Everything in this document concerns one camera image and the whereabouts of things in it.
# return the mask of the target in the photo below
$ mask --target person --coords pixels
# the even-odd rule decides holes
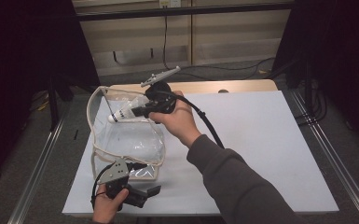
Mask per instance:
[[[149,117],[162,123],[188,147],[186,158],[201,172],[203,184],[226,223],[306,223],[278,190],[252,170],[238,153],[219,147],[200,133],[189,105],[177,100],[171,114],[152,112]],[[104,192],[104,186],[100,186],[98,192]],[[128,191],[124,189],[113,200],[105,195],[97,197],[93,221],[113,221],[118,206],[127,195]]]

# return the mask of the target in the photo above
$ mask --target white table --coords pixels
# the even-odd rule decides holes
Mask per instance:
[[[280,91],[185,92],[185,97],[206,113],[225,147],[239,152],[254,170],[277,188],[295,212],[338,211]],[[196,118],[196,122],[201,132],[213,139],[201,119]],[[160,128],[164,132],[167,152],[158,179],[131,184],[142,190],[161,185],[161,192],[149,198],[144,208],[124,204],[120,213],[137,217],[218,215],[219,211],[203,186],[199,171],[186,161],[186,147],[162,125]],[[91,148],[90,138],[62,210],[66,215],[92,215]]]

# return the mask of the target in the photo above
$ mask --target gray sleeve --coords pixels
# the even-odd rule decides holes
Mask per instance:
[[[191,146],[187,160],[202,173],[203,184],[228,223],[306,223],[269,181],[231,149],[206,135]]]

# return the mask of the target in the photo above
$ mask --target power outlet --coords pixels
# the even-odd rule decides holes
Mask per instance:
[[[171,0],[170,7],[181,7],[181,0]]]
[[[170,0],[159,0],[159,7],[160,8],[170,7]]]

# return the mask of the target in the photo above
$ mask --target left hand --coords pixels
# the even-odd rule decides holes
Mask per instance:
[[[106,192],[106,185],[102,184],[98,187],[97,198],[95,199],[94,215],[92,221],[100,223],[111,223],[115,219],[118,207],[124,202],[129,195],[127,189],[123,189],[114,199],[110,199],[104,193]]]

